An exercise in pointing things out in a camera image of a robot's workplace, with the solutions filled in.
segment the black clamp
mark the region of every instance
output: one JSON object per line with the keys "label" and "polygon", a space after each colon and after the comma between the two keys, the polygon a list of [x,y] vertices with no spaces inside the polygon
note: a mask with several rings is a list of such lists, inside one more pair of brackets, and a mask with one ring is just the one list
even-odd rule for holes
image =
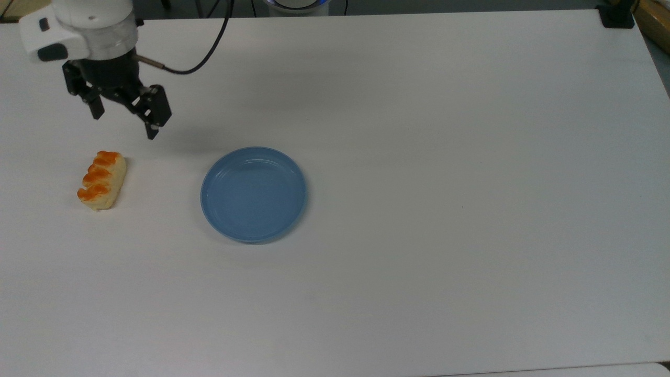
{"label": "black clamp", "polygon": [[147,137],[153,140],[161,127],[172,116],[168,97],[161,85],[144,87],[138,78],[124,81],[119,86],[90,84],[81,69],[73,62],[63,64],[63,75],[68,92],[78,95],[88,105],[93,119],[105,113],[101,96],[126,107],[144,122]]}

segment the orange glaze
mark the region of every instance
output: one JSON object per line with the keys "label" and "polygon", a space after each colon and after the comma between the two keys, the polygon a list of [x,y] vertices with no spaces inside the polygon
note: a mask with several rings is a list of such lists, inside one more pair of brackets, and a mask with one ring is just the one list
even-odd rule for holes
{"label": "orange glaze", "polygon": [[98,156],[95,156],[93,164],[101,166],[110,166],[111,164],[114,164],[114,162],[120,155],[121,154],[118,152],[106,152],[104,150],[101,150],[100,152],[98,152]]}
{"label": "orange glaze", "polygon": [[84,186],[91,186],[94,184],[96,181],[100,179],[105,179],[106,177],[110,176],[112,173],[110,173],[107,169],[101,168],[96,165],[91,165],[88,167],[88,174],[84,176],[84,179],[82,179],[82,183]]}
{"label": "orange glaze", "polygon": [[95,184],[89,188],[80,188],[77,196],[82,201],[91,201],[101,195],[109,193],[109,188],[103,184]]}

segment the white table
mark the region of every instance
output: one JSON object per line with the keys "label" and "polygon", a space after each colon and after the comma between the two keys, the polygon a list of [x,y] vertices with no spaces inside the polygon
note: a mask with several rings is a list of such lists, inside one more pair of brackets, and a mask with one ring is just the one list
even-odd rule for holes
{"label": "white table", "polygon": [[[199,61],[219,20],[147,22]],[[596,11],[234,19],[197,74],[143,66],[154,141],[0,27],[3,376],[433,376],[670,359],[670,103]],[[285,238],[207,224],[219,157],[306,174]],[[129,157],[114,209],[76,198]]]}

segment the blue plate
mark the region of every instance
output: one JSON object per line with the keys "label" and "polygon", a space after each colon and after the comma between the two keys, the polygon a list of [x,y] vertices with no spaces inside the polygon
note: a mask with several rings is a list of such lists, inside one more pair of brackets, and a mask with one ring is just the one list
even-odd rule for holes
{"label": "blue plate", "polygon": [[200,204],[219,233],[259,243],[288,232],[307,203],[300,168],[274,149],[243,148],[223,156],[202,182]]}

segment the bread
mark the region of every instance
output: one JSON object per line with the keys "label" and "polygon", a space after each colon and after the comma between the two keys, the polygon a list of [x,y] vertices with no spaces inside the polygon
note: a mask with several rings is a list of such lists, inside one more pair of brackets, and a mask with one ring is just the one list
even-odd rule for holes
{"label": "bread", "polygon": [[126,164],[118,152],[101,150],[88,167],[77,196],[94,211],[109,209],[123,186]]}

